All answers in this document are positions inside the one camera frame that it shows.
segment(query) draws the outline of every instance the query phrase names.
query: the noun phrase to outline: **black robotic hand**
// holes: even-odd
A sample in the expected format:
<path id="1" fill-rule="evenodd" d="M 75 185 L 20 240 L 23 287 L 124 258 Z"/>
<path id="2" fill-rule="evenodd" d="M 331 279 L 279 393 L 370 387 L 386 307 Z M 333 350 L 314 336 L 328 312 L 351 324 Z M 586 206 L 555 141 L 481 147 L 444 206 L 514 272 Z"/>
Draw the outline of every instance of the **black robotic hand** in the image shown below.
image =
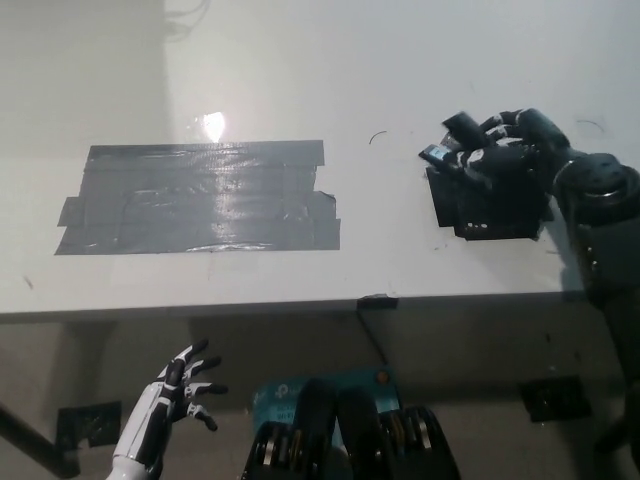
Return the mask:
<path id="1" fill-rule="evenodd" d="M 552 219 L 540 148 L 528 128 L 537 113 L 502 112 L 479 125 L 461 112 L 443 122 L 447 136 L 419 154 L 430 164 L 441 227 L 467 240 L 537 238 L 541 222 Z"/>

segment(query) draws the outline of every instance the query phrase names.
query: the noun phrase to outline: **tape patch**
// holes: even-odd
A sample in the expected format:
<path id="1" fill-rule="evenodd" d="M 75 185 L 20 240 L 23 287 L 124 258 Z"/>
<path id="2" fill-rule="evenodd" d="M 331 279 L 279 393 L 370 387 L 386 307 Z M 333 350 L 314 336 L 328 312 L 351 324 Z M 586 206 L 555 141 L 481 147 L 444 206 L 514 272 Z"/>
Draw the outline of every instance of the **tape patch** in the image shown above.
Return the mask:
<path id="1" fill-rule="evenodd" d="M 322 141 L 91 147 L 56 255 L 337 250 Z"/>

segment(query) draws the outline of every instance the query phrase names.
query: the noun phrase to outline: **floor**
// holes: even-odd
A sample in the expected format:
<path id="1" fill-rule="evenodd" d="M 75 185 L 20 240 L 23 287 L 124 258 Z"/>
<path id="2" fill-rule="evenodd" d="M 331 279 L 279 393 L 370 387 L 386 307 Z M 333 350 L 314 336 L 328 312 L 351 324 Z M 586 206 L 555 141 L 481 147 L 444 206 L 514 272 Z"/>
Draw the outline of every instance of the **floor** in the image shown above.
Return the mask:
<path id="1" fill-rule="evenodd" d="M 632 479 L 628 451 L 595 456 L 597 434 L 621 412 L 622 387 L 604 322 L 580 304 L 430 305 L 366 315 L 408 403 L 438 415 L 462 478 Z M 227 397 L 206 406 L 220 429 L 176 425 L 167 480 L 239 478 L 253 440 L 251 392 L 267 381 L 379 364 L 352 314 L 138 319 L 118 323 L 0 327 L 0 401 L 53 438 L 58 408 L 121 400 L 129 411 L 144 384 L 174 352 L 209 337 L 224 363 L 208 378 Z M 594 414 L 531 424 L 517 383 L 579 374 Z M 103 479 L 113 447 L 81 446 L 81 479 Z M 0 441 L 0 478 L 51 477 Z"/>

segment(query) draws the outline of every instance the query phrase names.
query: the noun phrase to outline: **table surface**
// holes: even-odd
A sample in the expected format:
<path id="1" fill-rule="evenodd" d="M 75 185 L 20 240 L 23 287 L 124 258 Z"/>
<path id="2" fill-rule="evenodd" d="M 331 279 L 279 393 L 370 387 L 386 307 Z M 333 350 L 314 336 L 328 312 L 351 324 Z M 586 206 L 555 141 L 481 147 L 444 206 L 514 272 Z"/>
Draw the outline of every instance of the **table surface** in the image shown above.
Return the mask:
<path id="1" fill-rule="evenodd" d="M 640 167 L 640 4 L 197 2 L 0 6 L 0 314 L 581 288 L 559 222 L 538 242 L 438 228 L 417 152 L 461 109 L 535 106 Z M 339 251 L 54 256 L 91 145 L 211 141 L 216 112 L 220 141 L 324 141 Z"/>

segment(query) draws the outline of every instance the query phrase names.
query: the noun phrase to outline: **cable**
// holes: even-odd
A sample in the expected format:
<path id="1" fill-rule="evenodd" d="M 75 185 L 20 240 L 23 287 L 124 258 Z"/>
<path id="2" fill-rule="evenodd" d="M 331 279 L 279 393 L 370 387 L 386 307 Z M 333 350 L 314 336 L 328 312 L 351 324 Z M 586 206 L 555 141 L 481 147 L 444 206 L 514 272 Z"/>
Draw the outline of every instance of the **cable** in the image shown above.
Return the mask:
<path id="1" fill-rule="evenodd" d="M 382 349 L 382 345 L 380 345 L 380 342 L 378 342 L 378 340 L 376 339 L 375 335 L 373 334 L 373 331 L 367 324 L 367 321 L 365 320 L 360 310 L 357 310 L 357 309 L 356 309 L 356 318 L 358 319 L 358 322 L 362 326 L 362 330 L 364 331 L 364 334 L 369 339 L 369 343 L 371 344 L 373 349 L 376 351 L 378 358 L 380 359 L 383 365 L 388 366 L 389 359 L 387 358 L 387 355 L 384 353 L 384 350 Z"/>

